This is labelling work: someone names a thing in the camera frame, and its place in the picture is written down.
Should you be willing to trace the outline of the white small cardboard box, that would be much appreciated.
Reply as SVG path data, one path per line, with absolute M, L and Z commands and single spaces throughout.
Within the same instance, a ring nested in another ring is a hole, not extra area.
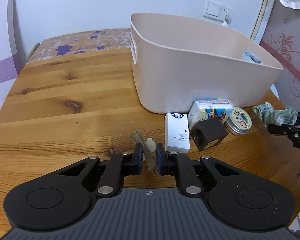
M 190 135 L 187 114 L 165 115 L 165 150 L 187 153 L 190 150 Z

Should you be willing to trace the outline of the green checkered scrunchie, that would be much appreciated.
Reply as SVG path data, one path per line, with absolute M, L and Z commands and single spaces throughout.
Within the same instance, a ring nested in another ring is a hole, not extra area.
M 269 102 L 253 106 L 252 110 L 259 116 L 265 127 L 268 125 L 294 125 L 298 118 L 298 111 L 293 107 L 275 110 Z

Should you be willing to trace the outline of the beige folding comb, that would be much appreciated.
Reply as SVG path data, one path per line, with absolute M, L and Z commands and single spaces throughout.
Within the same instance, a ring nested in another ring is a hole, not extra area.
M 153 155 L 153 152 L 155 151 L 155 146 L 149 147 L 147 145 L 146 140 L 143 138 L 139 130 L 136 130 L 135 134 L 131 134 L 129 137 L 136 144 L 137 143 L 142 144 L 143 155 L 145 156 L 145 160 L 147 161 L 147 168 L 149 171 L 152 171 L 154 176 L 157 176 L 159 174 L 157 161 Z

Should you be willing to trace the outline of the dark brown cube block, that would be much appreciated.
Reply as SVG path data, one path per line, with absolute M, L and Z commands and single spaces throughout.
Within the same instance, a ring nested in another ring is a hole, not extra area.
M 219 145 L 227 135 L 226 127 L 217 118 L 199 121 L 191 130 L 191 137 L 199 152 Z

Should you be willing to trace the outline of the round floral metal tin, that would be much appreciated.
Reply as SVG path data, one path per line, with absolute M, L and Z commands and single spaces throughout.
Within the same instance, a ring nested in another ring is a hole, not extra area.
M 226 128 L 235 135 L 247 134 L 252 127 L 250 115 L 242 108 L 234 107 L 225 122 Z

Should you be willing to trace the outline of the colourful tissue pack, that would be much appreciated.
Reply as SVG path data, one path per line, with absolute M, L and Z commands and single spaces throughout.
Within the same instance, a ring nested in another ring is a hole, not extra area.
M 219 119 L 225 123 L 234 105 L 228 99 L 196 100 L 187 115 L 189 129 L 193 129 L 199 121 Z

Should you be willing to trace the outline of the beige plastic storage bin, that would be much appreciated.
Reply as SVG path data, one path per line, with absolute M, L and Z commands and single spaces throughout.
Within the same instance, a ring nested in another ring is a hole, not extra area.
M 153 113 L 186 113 L 196 100 L 257 104 L 283 67 L 259 44 L 234 29 L 183 16 L 130 17 L 132 71 L 142 106 Z M 252 51 L 263 64 L 244 61 Z

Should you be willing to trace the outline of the floral bedside cabinet top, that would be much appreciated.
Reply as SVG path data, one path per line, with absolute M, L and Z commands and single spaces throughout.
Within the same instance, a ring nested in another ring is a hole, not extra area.
M 130 48 L 130 29 L 103 29 L 45 39 L 37 46 L 28 63 L 89 51 Z

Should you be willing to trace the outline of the white purple wardrobe panel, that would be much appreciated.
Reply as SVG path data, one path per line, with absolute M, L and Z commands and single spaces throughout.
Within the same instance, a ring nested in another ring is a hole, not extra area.
M 16 78 L 23 68 L 15 44 L 13 2 L 0 0 L 0 83 Z

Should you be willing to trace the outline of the white wall plug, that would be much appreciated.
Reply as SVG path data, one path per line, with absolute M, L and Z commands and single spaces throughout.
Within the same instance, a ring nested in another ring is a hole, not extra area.
M 226 15 L 225 15 L 225 18 L 224 18 L 224 21 L 223 21 L 223 23 L 222 23 L 222 26 L 228 27 L 228 28 L 229 28 L 231 22 L 232 22 L 231 16 L 230 16 L 229 14 L 226 14 Z

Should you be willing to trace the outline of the white wall switch socket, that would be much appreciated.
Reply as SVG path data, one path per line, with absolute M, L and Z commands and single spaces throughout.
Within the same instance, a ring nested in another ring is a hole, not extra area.
M 223 23 L 226 14 L 229 14 L 232 18 L 234 10 L 227 7 L 226 5 L 221 5 L 219 3 L 211 1 L 206 2 L 203 12 L 203 16 L 205 18 Z

